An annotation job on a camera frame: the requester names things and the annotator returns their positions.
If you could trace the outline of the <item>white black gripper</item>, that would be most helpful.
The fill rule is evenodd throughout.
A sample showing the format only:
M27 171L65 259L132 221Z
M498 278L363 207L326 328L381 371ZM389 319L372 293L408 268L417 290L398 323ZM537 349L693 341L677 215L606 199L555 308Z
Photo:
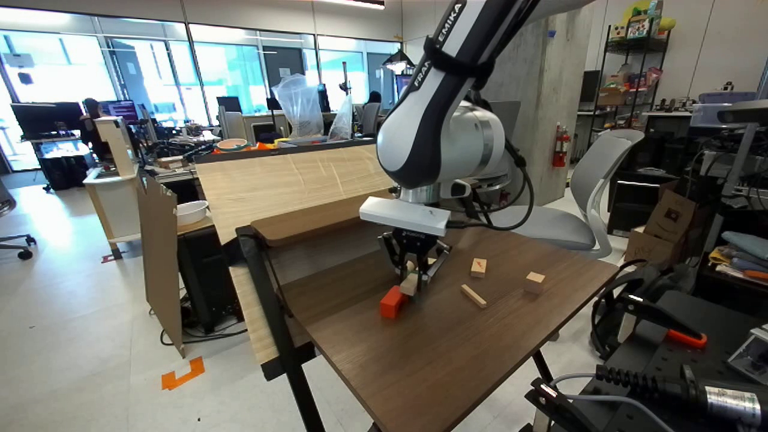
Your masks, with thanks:
M405 257L417 257L417 284L427 285L441 259L441 238L452 214L447 209L414 205L389 196L367 196L360 205L360 218L386 225L381 238L389 262L403 277Z

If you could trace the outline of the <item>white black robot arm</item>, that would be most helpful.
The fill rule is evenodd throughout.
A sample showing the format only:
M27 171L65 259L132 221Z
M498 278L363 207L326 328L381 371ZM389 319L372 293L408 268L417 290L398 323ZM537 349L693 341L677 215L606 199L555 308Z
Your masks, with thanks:
M441 191L467 207L471 229L499 225L481 196L488 179L507 183L527 161L504 133L503 121L481 95L494 63L512 38L537 20L582 10L590 0L452 0L410 82L378 133L379 167L397 183L397 196L367 196L360 218L386 225L379 235L401 281L427 285L449 245L452 211ZM527 209L509 232L528 223Z

